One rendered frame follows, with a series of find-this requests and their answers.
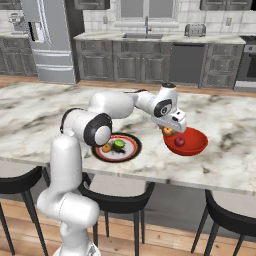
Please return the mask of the grey narrow cupboard run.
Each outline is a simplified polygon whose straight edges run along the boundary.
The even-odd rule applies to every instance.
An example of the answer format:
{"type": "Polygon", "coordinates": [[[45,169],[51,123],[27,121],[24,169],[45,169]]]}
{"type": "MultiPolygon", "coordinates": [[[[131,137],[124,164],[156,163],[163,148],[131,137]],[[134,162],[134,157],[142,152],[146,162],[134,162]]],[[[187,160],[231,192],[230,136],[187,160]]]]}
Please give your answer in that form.
{"type": "Polygon", "coordinates": [[[243,49],[243,44],[210,44],[200,86],[232,89],[243,49]]]}

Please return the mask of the red bowl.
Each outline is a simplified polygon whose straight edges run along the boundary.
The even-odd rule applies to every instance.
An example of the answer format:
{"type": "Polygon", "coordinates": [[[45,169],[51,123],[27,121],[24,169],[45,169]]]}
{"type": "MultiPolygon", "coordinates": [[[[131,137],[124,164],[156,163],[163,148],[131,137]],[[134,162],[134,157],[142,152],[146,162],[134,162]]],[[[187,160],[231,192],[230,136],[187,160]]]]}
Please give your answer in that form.
{"type": "Polygon", "coordinates": [[[187,127],[184,133],[177,132],[172,136],[164,136],[164,142],[168,149],[181,156],[194,156],[201,153],[208,145],[207,136],[201,131],[187,127]],[[185,139],[185,145],[178,147],[174,144],[177,137],[185,139]]]}

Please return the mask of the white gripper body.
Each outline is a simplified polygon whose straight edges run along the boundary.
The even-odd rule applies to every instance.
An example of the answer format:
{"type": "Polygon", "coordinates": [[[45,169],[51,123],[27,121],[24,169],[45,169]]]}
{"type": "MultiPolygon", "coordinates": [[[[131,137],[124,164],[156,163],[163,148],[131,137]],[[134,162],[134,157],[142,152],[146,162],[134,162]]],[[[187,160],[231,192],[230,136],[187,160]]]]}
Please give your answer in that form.
{"type": "Polygon", "coordinates": [[[165,115],[163,117],[151,117],[151,120],[159,126],[168,127],[176,132],[184,133],[186,130],[186,118],[177,118],[172,115],[165,115]]]}

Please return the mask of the grey stand mixer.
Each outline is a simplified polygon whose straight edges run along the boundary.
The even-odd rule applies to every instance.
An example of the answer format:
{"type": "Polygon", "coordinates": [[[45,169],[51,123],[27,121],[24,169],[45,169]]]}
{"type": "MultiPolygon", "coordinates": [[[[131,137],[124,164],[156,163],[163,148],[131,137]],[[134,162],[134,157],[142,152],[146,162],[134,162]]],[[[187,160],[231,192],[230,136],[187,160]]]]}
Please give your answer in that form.
{"type": "Polygon", "coordinates": [[[26,34],[27,33],[25,19],[22,15],[20,15],[18,13],[12,13],[8,17],[8,21],[14,27],[13,34],[26,34]]]}

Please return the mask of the dark grey dishwasher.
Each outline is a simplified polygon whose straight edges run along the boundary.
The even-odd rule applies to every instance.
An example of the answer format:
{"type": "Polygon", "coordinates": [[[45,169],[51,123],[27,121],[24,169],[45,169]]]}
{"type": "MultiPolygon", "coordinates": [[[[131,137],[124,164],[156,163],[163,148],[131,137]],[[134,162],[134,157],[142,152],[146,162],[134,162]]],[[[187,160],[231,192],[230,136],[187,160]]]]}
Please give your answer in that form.
{"type": "Polygon", "coordinates": [[[204,59],[204,44],[174,43],[170,58],[170,81],[198,85],[204,59]]]}

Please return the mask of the steel sink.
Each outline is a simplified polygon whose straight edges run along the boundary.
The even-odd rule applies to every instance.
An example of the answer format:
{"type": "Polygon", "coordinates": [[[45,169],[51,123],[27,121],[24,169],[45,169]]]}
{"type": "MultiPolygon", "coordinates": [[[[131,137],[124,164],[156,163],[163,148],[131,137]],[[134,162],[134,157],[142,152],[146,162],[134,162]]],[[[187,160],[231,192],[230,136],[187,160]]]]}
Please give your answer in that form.
{"type": "Polygon", "coordinates": [[[125,33],[123,38],[127,39],[162,39],[163,34],[125,33]]]}

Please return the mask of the black bar stool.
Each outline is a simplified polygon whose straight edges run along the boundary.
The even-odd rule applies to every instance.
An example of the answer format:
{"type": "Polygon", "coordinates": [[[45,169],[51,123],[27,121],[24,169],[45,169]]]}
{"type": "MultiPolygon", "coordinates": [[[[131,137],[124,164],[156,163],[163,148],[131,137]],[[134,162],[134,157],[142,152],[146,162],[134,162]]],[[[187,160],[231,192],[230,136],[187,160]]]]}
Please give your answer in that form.
{"type": "Polygon", "coordinates": [[[105,215],[106,236],[109,236],[109,213],[132,214],[134,224],[134,254],[139,256],[139,237],[145,243],[144,208],[155,188],[154,182],[95,175],[90,179],[82,173],[79,192],[99,204],[105,215]]]}
{"type": "Polygon", "coordinates": [[[42,234],[41,226],[37,217],[36,208],[30,189],[42,177],[42,167],[36,166],[27,173],[17,177],[0,178],[0,194],[17,194],[20,193],[32,222],[35,224],[38,237],[44,252],[44,256],[48,256],[48,251],[42,234]]]}
{"type": "Polygon", "coordinates": [[[210,256],[220,227],[239,235],[236,248],[233,252],[233,256],[237,256],[246,236],[256,238],[256,196],[205,190],[205,199],[206,206],[196,232],[191,252],[195,251],[207,217],[210,216],[213,220],[213,225],[204,256],[210,256]]]}

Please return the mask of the patterned round plate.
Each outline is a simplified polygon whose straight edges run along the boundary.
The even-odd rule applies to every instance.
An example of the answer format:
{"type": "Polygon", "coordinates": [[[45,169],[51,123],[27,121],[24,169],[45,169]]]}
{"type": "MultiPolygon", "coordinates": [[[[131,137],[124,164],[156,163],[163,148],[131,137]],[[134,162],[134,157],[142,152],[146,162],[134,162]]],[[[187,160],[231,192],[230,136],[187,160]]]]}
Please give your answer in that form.
{"type": "Polygon", "coordinates": [[[113,133],[107,143],[111,145],[111,151],[108,153],[102,151],[104,145],[93,147],[91,149],[92,154],[104,162],[126,162],[137,157],[142,150],[141,141],[136,136],[127,133],[113,133]],[[125,142],[125,146],[122,149],[116,149],[114,147],[114,141],[117,139],[121,139],[125,142]]]}

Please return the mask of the steel oven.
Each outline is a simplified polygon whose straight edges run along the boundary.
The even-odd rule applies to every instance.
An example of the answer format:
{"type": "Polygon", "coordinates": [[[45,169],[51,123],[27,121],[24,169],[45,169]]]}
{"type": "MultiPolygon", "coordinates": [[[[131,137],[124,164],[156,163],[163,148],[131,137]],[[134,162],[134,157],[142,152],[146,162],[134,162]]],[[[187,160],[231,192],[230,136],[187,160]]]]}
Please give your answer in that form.
{"type": "Polygon", "coordinates": [[[256,92],[256,36],[242,36],[245,41],[238,68],[235,91],[256,92]]]}

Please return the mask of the steel tap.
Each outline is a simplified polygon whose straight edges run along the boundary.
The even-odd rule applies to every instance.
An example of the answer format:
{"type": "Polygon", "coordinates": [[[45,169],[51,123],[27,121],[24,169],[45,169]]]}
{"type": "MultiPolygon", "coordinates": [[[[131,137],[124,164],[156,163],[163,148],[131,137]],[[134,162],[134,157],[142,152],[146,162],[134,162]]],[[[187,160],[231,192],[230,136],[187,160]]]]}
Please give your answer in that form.
{"type": "Polygon", "coordinates": [[[149,17],[145,17],[145,33],[148,34],[149,31],[152,31],[152,27],[149,26],[149,17]]]}

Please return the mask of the white framed window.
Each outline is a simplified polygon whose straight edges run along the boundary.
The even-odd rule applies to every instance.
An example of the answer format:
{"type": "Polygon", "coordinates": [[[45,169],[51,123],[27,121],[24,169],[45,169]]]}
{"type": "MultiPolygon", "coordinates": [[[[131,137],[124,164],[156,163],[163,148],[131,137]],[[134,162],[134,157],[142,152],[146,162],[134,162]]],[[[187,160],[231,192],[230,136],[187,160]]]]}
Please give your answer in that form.
{"type": "Polygon", "coordinates": [[[177,28],[179,0],[116,0],[116,27],[177,28]]]}

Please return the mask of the grey base cupboards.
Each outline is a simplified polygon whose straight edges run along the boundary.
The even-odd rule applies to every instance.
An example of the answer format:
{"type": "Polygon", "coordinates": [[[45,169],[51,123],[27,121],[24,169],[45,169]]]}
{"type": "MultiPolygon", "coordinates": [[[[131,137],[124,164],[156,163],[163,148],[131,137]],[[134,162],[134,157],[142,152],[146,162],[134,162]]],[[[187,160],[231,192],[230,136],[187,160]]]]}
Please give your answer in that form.
{"type": "Polygon", "coordinates": [[[6,71],[14,76],[36,76],[36,64],[27,37],[0,37],[6,71]]]}

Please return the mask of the silver toaster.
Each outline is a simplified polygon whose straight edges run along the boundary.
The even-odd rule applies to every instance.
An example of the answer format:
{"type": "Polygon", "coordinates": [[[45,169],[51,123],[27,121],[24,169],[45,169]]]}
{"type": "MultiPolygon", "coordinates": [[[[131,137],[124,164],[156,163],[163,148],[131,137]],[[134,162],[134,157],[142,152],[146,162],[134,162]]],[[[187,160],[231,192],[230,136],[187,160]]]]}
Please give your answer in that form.
{"type": "Polygon", "coordinates": [[[187,24],[184,35],[187,37],[204,37],[206,35],[206,26],[204,24],[187,24]]]}

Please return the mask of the dark wall cupboard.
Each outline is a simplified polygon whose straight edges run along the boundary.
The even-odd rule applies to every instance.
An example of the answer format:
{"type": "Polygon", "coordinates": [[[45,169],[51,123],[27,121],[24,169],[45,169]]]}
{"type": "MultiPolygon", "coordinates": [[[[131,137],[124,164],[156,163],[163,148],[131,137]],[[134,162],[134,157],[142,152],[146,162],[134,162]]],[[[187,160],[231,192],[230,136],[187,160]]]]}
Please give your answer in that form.
{"type": "Polygon", "coordinates": [[[246,11],[253,0],[200,0],[200,9],[205,11],[246,11]]]}
{"type": "Polygon", "coordinates": [[[21,10],[21,0],[0,0],[0,10],[21,10]]]}
{"type": "Polygon", "coordinates": [[[108,10],[110,0],[74,0],[75,7],[79,10],[108,10]]]}

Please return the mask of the silver fridge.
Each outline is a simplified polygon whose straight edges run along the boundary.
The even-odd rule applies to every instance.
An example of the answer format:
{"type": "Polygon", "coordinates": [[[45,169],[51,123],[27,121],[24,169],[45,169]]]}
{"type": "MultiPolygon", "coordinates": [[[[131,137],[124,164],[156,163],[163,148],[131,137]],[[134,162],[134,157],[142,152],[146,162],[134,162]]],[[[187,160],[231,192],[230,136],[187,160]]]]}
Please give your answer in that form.
{"type": "Polygon", "coordinates": [[[21,0],[39,80],[75,83],[64,0],[21,0]]]}

